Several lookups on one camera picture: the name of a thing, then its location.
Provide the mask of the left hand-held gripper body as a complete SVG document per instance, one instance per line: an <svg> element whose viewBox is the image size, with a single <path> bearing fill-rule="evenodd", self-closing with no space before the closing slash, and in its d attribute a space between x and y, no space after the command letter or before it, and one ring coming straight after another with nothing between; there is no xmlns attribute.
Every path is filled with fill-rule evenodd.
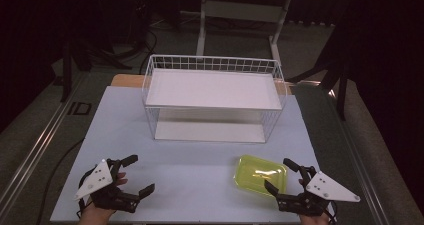
<svg viewBox="0 0 424 225"><path fill-rule="evenodd" d="M84 198L89 196L98 208L135 212L140 202L139 196L125 193L117 185L121 167L121 160L102 159L83 175L74 195L80 211L86 205Z"/></svg>

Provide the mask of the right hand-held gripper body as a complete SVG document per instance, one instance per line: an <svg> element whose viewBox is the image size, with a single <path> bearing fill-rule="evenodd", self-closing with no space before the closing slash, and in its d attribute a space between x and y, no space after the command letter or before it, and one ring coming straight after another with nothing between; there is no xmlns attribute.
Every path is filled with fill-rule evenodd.
<svg viewBox="0 0 424 225"><path fill-rule="evenodd" d="M335 201L359 202L356 195L340 183L314 167L299 166L294 169L299 172L304 191L298 195L281 194L276 190L276 201L280 211L306 216L321 216L328 214L327 207Z"/></svg>

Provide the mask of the yellow-green plastic tray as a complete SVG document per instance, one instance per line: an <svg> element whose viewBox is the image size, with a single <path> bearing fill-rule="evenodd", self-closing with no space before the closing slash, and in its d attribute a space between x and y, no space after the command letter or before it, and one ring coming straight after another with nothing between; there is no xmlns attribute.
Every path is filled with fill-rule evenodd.
<svg viewBox="0 0 424 225"><path fill-rule="evenodd" d="M287 184L286 167L252 155L242 155L234 175L237 187L270 196L264 186L265 181L270 182L280 193L284 193Z"/></svg>

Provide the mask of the white wire shelf rack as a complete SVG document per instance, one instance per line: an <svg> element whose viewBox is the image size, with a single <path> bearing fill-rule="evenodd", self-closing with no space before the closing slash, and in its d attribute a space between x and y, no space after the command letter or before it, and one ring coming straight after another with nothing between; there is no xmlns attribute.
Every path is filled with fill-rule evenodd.
<svg viewBox="0 0 424 225"><path fill-rule="evenodd" d="M289 92L276 60L153 55L141 95L156 140L264 143Z"/></svg>

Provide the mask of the person's right hand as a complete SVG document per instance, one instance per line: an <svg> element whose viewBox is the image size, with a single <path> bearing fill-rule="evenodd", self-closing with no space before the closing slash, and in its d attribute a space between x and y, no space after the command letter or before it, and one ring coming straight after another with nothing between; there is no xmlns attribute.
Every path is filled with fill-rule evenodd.
<svg viewBox="0 0 424 225"><path fill-rule="evenodd" d="M320 216L300 215L301 225L329 225L329 216L323 212Z"/></svg>

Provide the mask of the person's left hand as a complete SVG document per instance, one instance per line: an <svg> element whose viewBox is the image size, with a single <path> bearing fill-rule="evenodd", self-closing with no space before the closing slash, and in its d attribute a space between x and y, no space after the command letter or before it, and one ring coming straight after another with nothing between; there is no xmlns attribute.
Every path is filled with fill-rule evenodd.
<svg viewBox="0 0 424 225"><path fill-rule="evenodd" d="M115 210L98 208L88 198L77 225L107 225Z"/></svg>

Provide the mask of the pale blue table sheet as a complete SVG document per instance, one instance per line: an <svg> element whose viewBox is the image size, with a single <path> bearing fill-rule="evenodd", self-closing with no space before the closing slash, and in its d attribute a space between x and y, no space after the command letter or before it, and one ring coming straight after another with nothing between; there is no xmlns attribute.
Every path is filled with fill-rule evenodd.
<svg viewBox="0 0 424 225"><path fill-rule="evenodd" d="M107 158L136 154L126 168L123 189L136 193L148 185L154 192L135 213L118 212L115 222L147 224L296 224L297 215L279 210L272 196L246 191L233 176L245 154L277 163L289 158L304 166L318 164L304 115L291 96L266 143L162 141L151 136L137 88L106 88L75 159L51 219L73 222L79 206L74 199L85 172Z"/></svg>

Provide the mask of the black stand legs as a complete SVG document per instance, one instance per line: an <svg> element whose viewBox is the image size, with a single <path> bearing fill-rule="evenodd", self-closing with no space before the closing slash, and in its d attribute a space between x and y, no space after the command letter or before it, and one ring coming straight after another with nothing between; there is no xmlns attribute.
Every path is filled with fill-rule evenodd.
<svg viewBox="0 0 424 225"><path fill-rule="evenodd" d="M345 121L345 100L346 89L349 72L349 62L347 51L322 51L319 55L315 65L294 77L288 78L287 82L299 83L314 74L326 70L326 74L321 80L319 86L322 90L330 91L336 84L338 84L338 95L336 102L336 111L342 121Z"/></svg>
<svg viewBox="0 0 424 225"><path fill-rule="evenodd" d="M65 102L70 97L72 91L72 62L75 62L80 70L89 71L91 69L91 62L88 57L90 52L115 68L129 69L129 66L122 64L111 55L102 51L100 48L95 47L87 40L67 37L64 40L62 49L63 73L61 76L61 85L63 90L61 102Z"/></svg>

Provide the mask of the metal floor rail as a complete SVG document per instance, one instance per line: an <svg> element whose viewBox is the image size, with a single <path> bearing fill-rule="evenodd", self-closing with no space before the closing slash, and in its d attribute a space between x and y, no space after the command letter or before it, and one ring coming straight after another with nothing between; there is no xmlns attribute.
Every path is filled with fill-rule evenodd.
<svg viewBox="0 0 424 225"><path fill-rule="evenodd" d="M87 73L74 78L64 101L62 88L49 85L0 134L0 222L19 197L86 78Z"/></svg>
<svg viewBox="0 0 424 225"><path fill-rule="evenodd" d="M339 222L343 225L395 225L391 199L396 196L391 194L390 182L397 180L398 170L374 120L355 86L347 88L343 105L345 119L337 110L341 93L330 90L327 96L345 142L340 149L342 162L353 172L352 175L336 172L336 175L352 181L352 189L361 196L359 203L338 202Z"/></svg>

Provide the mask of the white metal desk frame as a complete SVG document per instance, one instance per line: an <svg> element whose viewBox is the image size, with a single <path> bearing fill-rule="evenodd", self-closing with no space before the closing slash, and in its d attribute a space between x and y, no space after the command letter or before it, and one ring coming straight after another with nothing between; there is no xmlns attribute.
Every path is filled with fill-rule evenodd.
<svg viewBox="0 0 424 225"><path fill-rule="evenodd" d="M206 39L206 18L217 17L226 19L269 22L276 24L275 33L268 38L272 58L281 61L278 40L283 28L291 0L283 0L283 5L257 5L216 0L201 0L200 30L196 55L203 56Z"/></svg>

